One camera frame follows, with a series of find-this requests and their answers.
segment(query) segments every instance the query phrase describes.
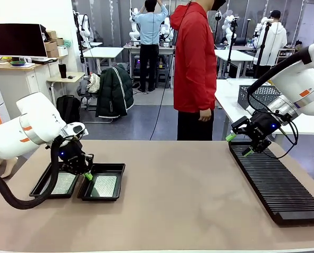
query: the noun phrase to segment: black backpack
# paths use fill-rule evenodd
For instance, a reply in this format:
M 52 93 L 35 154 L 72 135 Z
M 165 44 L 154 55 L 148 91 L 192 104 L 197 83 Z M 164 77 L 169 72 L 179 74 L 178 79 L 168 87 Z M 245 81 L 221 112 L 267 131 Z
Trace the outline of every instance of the black backpack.
M 81 102 L 74 95 L 65 95 L 57 99 L 57 110 L 66 124 L 80 122 Z

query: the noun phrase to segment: face mask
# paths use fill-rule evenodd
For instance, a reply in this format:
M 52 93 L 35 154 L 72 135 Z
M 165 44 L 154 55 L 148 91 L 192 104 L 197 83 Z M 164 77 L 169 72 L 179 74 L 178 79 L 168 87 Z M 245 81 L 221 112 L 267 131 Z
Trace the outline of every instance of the face mask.
M 225 3 L 226 0 L 215 0 L 211 10 L 218 11 L 220 7 L 223 6 Z

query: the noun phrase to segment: black puffer jacket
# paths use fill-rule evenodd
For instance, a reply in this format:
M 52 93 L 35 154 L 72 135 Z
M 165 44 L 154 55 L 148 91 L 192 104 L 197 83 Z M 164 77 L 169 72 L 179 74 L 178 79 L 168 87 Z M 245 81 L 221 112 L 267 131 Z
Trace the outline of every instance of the black puffer jacket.
M 96 117 L 127 115 L 134 104 L 132 80 L 122 65 L 103 70 L 97 99 Z

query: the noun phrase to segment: black cap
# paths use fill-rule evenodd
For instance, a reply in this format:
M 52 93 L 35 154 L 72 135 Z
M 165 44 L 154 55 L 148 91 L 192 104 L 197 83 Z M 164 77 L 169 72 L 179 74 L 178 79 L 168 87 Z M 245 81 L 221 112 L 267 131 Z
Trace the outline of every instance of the black cap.
M 274 10 L 274 11 L 272 11 L 272 13 L 271 13 L 271 17 L 272 18 L 280 18 L 281 17 L 281 11 L 279 11 L 279 10 Z

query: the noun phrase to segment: white hoodie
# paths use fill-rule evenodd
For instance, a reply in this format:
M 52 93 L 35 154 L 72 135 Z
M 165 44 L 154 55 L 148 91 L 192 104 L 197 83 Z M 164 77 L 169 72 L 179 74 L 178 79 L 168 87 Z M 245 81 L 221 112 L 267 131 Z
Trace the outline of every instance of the white hoodie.
M 258 44 L 255 45 L 258 49 L 256 57 L 259 57 L 260 47 L 265 34 L 265 25 L 261 29 L 260 38 Z M 272 23 L 272 26 L 269 28 L 265 48 L 263 50 L 263 55 L 261 58 L 261 66 L 274 66 L 279 49 L 287 45 L 287 31 L 280 22 Z

